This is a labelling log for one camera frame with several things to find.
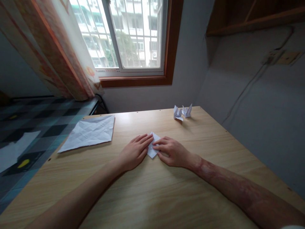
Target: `wooden window frame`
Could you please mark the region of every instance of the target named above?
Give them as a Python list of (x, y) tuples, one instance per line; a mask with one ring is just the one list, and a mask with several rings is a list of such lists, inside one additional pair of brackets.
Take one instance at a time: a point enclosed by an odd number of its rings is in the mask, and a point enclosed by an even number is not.
[(168, 0), (164, 74), (158, 76), (100, 77), (102, 87), (136, 87), (172, 85), (183, 0)]

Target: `paper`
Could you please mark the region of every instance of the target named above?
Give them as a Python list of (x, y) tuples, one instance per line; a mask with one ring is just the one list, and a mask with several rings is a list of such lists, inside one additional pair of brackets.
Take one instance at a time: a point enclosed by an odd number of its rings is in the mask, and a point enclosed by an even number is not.
[(181, 114), (182, 114), (182, 109), (180, 109), (178, 111), (178, 107), (175, 105), (175, 107), (174, 107), (174, 119), (179, 119), (179, 120), (183, 121), (183, 118), (181, 117)]
[(39, 135), (40, 131), (24, 133), (16, 142), (0, 149), (0, 173), (16, 164), (18, 157), (26, 150), (31, 142)]
[(79, 121), (58, 153), (112, 140), (114, 115)]
[(150, 156), (151, 159), (153, 159), (157, 155), (157, 152), (158, 152), (158, 150), (153, 149), (153, 143), (155, 141), (158, 141), (160, 139), (160, 137), (158, 135), (156, 135), (154, 132), (151, 132), (150, 134), (153, 135), (153, 141), (148, 145), (147, 155)]
[(189, 108), (184, 108), (184, 106), (182, 106), (182, 114), (184, 115), (185, 118), (189, 118), (191, 116), (191, 111), (192, 111), (192, 104), (190, 105)]

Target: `curtain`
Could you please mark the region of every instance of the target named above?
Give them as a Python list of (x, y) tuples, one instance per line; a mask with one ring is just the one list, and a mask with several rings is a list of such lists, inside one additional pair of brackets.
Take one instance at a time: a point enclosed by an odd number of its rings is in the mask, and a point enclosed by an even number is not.
[(1, 0), (0, 29), (54, 96), (104, 93), (69, 0)]

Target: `wooden table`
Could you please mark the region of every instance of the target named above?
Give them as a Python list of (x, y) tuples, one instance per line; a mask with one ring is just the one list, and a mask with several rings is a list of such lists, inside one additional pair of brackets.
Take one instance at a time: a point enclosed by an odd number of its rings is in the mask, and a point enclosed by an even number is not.
[[(112, 142), (50, 157), (0, 216), (0, 228), (23, 228), (115, 158), (136, 135), (170, 136), (189, 151), (262, 185), (305, 212), (304, 201), (202, 108), (179, 122), (173, 109), (118, 113)], [(236, 205), (192, 172), (145, 157), (120, 177), (81, 228), (257, 228)]]

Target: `checkered bedsheet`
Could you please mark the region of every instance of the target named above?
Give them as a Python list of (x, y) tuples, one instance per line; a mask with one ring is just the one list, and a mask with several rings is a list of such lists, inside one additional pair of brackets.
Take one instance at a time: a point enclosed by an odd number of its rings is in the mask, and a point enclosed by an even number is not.
[(18, 162), (0, 173), (0, 214), (19, 194), (76, 123), (89, 115), (96, 98), (20, 100), (0, 108), (0, 148), (19, 140), (24, 132), (41, 131)]

